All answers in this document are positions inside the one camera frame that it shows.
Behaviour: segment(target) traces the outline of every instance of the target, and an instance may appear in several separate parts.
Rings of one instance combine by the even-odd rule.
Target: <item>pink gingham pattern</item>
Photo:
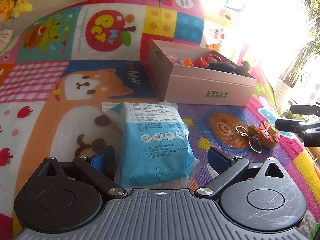
[[[20,63],[0,86],[0,103],[46,101],[68,61]]]

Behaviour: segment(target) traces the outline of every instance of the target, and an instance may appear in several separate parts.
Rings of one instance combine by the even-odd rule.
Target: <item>barcode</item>
[[[169,123],[168,127],[169,129],[181,129],[181,126],[178,123]]]

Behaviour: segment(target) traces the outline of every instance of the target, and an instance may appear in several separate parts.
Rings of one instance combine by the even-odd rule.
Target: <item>apple stem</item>
[[[135,26],[131,26],[131,27],[126,27],[126,28],[122,28],[123,31],[127,31],[127,32],[135,32],[136,31],[136,27]]]

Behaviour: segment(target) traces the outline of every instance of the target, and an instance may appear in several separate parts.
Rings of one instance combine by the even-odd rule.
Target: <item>open box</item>
[[[195,60],[207,54],[219,56],[222,62],[235,63],[218,52],[170,41],[151,42],[149,66],[161,97],[170,103],[246,106],[257,80],[250,74],[240,76],[221,71],[173,64],[164,52],[181,61]]]

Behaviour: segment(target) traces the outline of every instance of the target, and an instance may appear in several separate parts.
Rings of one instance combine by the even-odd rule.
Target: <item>cartoon mat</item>
[[[0,240],[21,230],[13,201],[45,157],[71,161],[112,145],[117,161],[121,132],[101,102],[160,100],[147,63],[152,39],[210,48],[238,64],[246,60],[258,80],[247,107],[179,105],[194,155],[204,164],[189,187],[217,175],[207,163],[210,146],[254,162],[274,156],[307,200],[300,229],[313,237],[320,173],[302,144],[282,133],[275,150],[255,154],[235,133],[237,125],[277,119],[259,56],[237,29],[241,21],[238,12],[200,0],[90,0],[52,13],[17,36],[0,53]]]

